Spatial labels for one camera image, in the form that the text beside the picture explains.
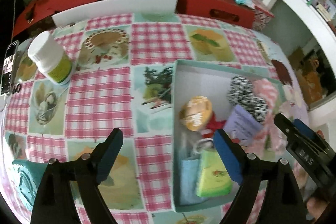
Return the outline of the green tissue packet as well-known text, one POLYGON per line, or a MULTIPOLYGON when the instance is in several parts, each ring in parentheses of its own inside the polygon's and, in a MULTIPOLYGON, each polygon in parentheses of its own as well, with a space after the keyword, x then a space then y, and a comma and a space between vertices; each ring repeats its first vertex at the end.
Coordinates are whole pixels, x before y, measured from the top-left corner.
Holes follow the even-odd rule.
POLYGON ((218 152, 213 148, 204 149, 201 152, 196 195, 219 197, 229 194, 231 190, 232 180, 218 152))

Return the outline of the purple baby wipes packet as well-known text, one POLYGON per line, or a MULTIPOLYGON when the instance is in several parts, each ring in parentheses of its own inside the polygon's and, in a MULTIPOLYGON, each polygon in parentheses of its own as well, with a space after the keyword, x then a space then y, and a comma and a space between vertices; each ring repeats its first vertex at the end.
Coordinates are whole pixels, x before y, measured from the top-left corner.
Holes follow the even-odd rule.
POLYGON ((233 108, 223 127, 232 141, 246 147, 251 145, 254 137, 262 129, 263 125, 240 105, 233 108))

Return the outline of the blue face mask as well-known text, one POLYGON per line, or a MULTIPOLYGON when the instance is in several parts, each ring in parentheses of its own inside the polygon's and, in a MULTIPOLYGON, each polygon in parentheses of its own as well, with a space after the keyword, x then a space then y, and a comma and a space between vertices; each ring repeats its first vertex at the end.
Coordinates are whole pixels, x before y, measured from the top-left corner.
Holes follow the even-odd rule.
POLYGON ((189 157, 181 161, 180 168, 180 198, 182 206, 199 204, 207 200, 206 197, 196 195, 200 159, 189 157))

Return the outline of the teal cardboard box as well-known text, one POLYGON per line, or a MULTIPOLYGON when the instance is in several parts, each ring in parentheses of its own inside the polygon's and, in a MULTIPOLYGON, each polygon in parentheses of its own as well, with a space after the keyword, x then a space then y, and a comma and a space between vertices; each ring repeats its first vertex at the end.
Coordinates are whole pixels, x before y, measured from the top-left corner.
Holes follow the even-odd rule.
POLYGON ((181 161, 189 157, 197 157, 191 153, 191 143, 200 136, 197 132, 188 130, 179 120, 179 112, 182 106, 194 96, 207 97, 213 106, 218 120, 226 120, 233 107, 229 103, 226 94, 230 87, 232 77, 243 76, 251 81, 268 79, 278 90, 278 99, 274 111, 285 103, 285 92, 279 80, 269 77, 266 69, 243 66, 240 69, 233 65, 217 65, 214 63, 177 60, 174 65, 172 104, 174 109, 173 130, 173 167, 171 175, 172 207, 177 213, 209 214, 221 213, 222 207, 233 201, 238 185, 232 182, 232 190, 229 194, 219 197, 210 197, 206 201, 182 206, 180 198, 180 168, 181 161))

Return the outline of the teal plastic toy case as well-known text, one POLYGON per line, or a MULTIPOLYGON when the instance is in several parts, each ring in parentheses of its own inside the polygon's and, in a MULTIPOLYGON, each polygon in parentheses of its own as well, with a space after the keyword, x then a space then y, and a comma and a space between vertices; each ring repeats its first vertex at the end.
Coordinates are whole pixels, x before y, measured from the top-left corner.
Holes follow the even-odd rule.
POLYGON ((12 165, 16 175, 15 187, 18 196, 26 209, 33 211, 37 191, 47 168, 47 163, 15 159, 12 165))

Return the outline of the checkered food print tablecloth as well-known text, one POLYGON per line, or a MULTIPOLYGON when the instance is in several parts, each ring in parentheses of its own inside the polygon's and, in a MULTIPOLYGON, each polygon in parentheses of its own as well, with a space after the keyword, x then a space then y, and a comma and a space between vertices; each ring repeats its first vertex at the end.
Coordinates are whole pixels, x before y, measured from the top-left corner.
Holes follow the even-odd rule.
POLYGON ((307 105, 290 63, 267 36, 249 28, 191 15, 159 20, 111 15, 57 28, 53 36, 76 65, 56 86, 21 65, 21 91, 3 111, 1 193, 21 223, 29 223, 15 187, 12 161, 75 160, 114 128, 124 143, 100 191, 118 223, 218 223, 221 213, 177 213, 172 207, 174 65, 191 60, 266 69, 286 101, 278 111, 308 122, 307 105))

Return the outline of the white pill bottle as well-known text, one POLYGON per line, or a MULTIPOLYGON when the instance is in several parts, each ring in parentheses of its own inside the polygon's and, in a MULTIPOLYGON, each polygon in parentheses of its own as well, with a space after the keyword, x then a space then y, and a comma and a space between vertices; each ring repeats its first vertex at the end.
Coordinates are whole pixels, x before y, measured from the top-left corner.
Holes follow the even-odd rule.
POLYGON ((49 31, 44 31, 33 39, 27 55, 35 63, 38 71, 55 85, 65 85, 69 82, 73 71, 72 60, 49 31))

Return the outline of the smartphone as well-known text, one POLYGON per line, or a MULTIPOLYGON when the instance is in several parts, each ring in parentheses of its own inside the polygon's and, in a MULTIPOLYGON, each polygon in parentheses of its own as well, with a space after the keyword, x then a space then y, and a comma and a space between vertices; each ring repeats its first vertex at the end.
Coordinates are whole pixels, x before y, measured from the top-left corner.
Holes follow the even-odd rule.
POLYGON ((14 80, 13 70, 18 46, 19 42, 16 40, 7 47, 1 74, 1 95, 7 94, 11 91, 14 80))

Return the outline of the white foam board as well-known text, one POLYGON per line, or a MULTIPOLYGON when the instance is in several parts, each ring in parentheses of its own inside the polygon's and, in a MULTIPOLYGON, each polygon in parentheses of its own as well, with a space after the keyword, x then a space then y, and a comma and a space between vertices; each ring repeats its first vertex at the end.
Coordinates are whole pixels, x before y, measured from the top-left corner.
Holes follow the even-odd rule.
POLYGON ((170 15, 175 13, 178 0, 103 0, 80 5, 52 15, 55 26, 61 27, 86 19, 115 14, 140 13, 170 15))

